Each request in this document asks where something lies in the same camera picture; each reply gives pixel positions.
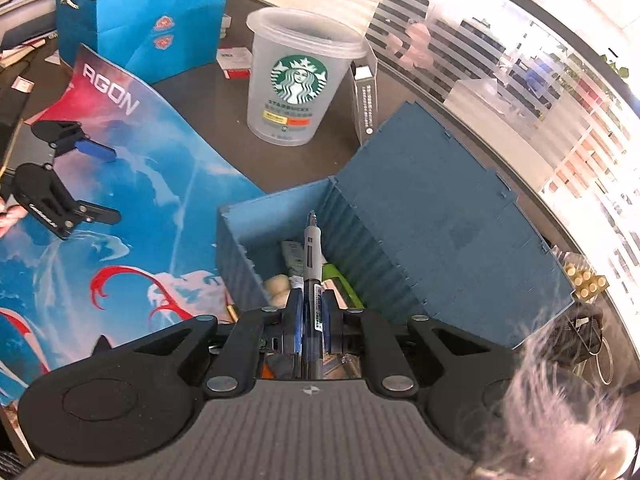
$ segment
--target starbucks logo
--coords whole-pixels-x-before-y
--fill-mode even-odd
[[[271,69],[271,84],[280,99],[301,105],[318,97],[326,85],[326,67],[311,56],[287,56]]]

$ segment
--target blue box lid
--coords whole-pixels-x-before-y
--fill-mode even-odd
[[[426,314],[516,346],[573,303],[516,192],[420,105],[403,104],[335,179]]]

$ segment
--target blue paper bag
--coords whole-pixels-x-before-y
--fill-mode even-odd
[[[226,0],[56,0],[60,58],[84,43],[152,84],[212,63]]]

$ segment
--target starbucks cup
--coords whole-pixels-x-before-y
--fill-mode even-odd
[[[366,54],[357,31],[304,10],[266,7],[247,16],[255,33],[247,124],[281,146],[311,140],[352,59]]]

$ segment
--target silver screw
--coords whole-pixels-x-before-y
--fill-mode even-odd
[[[228,375],[212,377],[207,381],[207,388],[212,392],[232,392],[238,387],[238,381]]]
[[[404,375],[389,375],[382,379],[382,385],[390,392],[406,392],[414,387],[414,380]]]

